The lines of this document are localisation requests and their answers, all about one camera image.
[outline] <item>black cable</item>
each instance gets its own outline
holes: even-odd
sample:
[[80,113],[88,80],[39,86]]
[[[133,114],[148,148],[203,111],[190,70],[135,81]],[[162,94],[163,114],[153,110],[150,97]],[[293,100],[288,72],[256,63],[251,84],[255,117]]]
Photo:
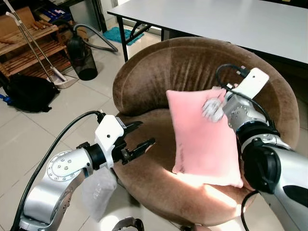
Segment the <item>black cable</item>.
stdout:
[[232,93],[235,94],[235,95],[239,95],[239,96],[243,97],[244,99],[246,99],[246,100],[250,101],[251,103],[253,103],[255,106],[257,106],[257,107],[259,108],[259,110],[261,111],[261,113],[264,115],[265,119],[269,122],[269,125],[270,125],[273,129],[276,129],[276,128],[275,128],[274,121],[270,118],[270,116],[269,116],[269,114],[267,113],[267,111],[266,111],[263,107],[261,107],[260,104],[258,104],[256,101],[250,99],[249,97],[247,97],[247,96],[245,96],[245,95],[243,95],[243,94],[241,94],[241,93],[239,93],[239,92],[233,91],[233,90],[232,90],[231,88],[229,88],[226,84],[224,84],[224,83],[222,83],[222,82],[220,81],[219,74],[220,74],[221,70],[224,69],[224,68],[226,68],[226,67],[230,67],[230,68],[232,68],[232,69],[235,69],[235,70],[239,71],[239,72],[240,72],[240,75],[241,75],[242,77],[244,77],[244,78],[245,78],[245,77],[248,75],[248,73],[249,73],[249,72],[247,71],[247,69],[242,69],[242,68],[240,68],[240,67],[238,67],[238,66],[236,66],[236,65],[233,65],[233,64],[223,64],[223,65],[221,65],[221,66],[219,66],[219,67],[217,68],[216,73],[215,73],[215,77],[216,77],[216,80],[217,80],[218,84],[219,84],[222,88],[226,89],[227,91],[230,91],[230,92],[232,92]]
[[246,195],[246,197],[243,199],[243,202],[242,202],[242,206],[241,206],[241,220],[242,220],[242,223],[243,223],[243,226],[245,228],[246,231],[249,231],[248,227],[247,227],[247,224],[246,224],[246,221],[245,221],[245,217],[244,217],[244,208],[245,208],[245,204],[246,202],[248,201],[248,199],[259,193],[257,190],[253,191],[253,192],[250,192],[249,194]]
[[111,48],[109,48],[109,47],[99,47],[99,46],[95,46],[95,45],[93,45],[93,44],[91,44],[91,43],[89,43],[89,42],[83,40],[84,43],[86,43],[88,46],[93,47],[93,48],[96,48],[96,49],[99,49],[99,50],[103,50],[103,51],[118,52],[118,49],[117,49],[108,39],[106,39],[106,38],[105,38],[103,35],[101,35],[97,30],[95,30],[92,26],[87,25],[87,24],[83,24],[83,23],[78,23],[78,24],[76,24],[76,25],[73,27],[74,33],[77,32],[77,28],[79,28],[79,27],[85,27],[85,28],[87,28],[87,29],[93,31],[98,37],[100,37],[100,38],[101,38],[105,43],[107,43],[108,46],[110,46]]
[[31,186],[35,180],[35,178],[37,177],[37,175],[39,174],[40,170],[42,169],[42,167],[44,166],[45,162],[48,160],[49,156],[51,155],[51,153],[53,152],[55,146],[57,145],[57,143],[60,141],[60,139],[62,138],[62,136],[79,120],[81,120],[82,118],[92,115],[92,114],[96,114],[97,115],[97,119],[98,122],[100,123],[101,120],[103,119],[103,116],[105,115],[104,113],[101,113],[99,111],[89,111],[86,112],[82,115],[80,115],[79,117],[77,117],[76,119],[74,119],[72,122],[70,122],[66,128],[64,128],[61,133],[58,135],[58,137],[54,140],[53,144],[50,146],[49,150],[47,151],[47,153],[45,154],[44,158],[41,160],[41,162],[39,163],[38,167],[35,169],[34,173],[32,174],[26,188],[25,191],[20,199],[17,211],[16,211],[16,215],[14,218],[14,222],[11,228],[11,231],[17,231],[19,229],[19,222],[20,222],[20,216],[22,214],[22,211],[24,209],[24,205],[26,202],[26,197],[31,189]]

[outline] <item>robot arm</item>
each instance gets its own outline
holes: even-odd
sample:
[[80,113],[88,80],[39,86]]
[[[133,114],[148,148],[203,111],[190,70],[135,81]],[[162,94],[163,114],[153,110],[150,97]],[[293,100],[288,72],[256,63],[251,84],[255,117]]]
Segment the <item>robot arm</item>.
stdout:
[[[262,78],[264,73],[259,73],[254,74],[255,78]],[[251,92],[242,84],[235,89],[244,95]],[[308,159],[284,143],[249,100],[228,92],[225,101],[223,112],[240,144],[245,178],[260,192],[286,231],[307,231]]]
[[125,149],[124,137],[141,123],[124,125],[119,118],[105,115],[95,131],[96,144],[84,143],[74,151],[55,155],[49,161],[42,181],[28,195],[19,227],[27,231],[57,230],[74,190],[86,177],[100,167],[113,167],[119,160],[126,164],[155,143],[152,138],[131,152]]

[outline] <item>black trash can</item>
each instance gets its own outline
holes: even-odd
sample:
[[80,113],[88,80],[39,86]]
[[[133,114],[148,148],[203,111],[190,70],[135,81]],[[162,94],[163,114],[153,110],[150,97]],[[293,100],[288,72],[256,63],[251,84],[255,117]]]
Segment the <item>black trash can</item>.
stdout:
[[75,58],[71,60],[71,64],[81,80],[88,81],[97,77],[98,72],[93,54],[88,46],[86,46],[84,58]]

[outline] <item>white table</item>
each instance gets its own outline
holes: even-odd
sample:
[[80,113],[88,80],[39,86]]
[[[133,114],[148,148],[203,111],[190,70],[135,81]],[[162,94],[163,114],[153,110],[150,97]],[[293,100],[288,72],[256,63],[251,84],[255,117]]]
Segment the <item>white table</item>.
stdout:
[[126,61],[123,18],[308,64],[304,8],[261,0],[130,0],[108,13],[117,16]]

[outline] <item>chair seat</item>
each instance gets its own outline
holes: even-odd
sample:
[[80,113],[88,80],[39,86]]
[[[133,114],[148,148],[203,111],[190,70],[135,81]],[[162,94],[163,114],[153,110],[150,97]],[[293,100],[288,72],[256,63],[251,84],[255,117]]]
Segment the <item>chair seat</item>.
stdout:
[[128,192],[154,213],[180,224],[221,224],[239,215],[243,198],[250,192],[232,186],[198,185],[172,173],[176,143],[168,109],[143,115],[118,115],[124,123],[142,121],[139,129],[126,137],[129,149],[151,137],[156,144],[144,155],[114,170]]

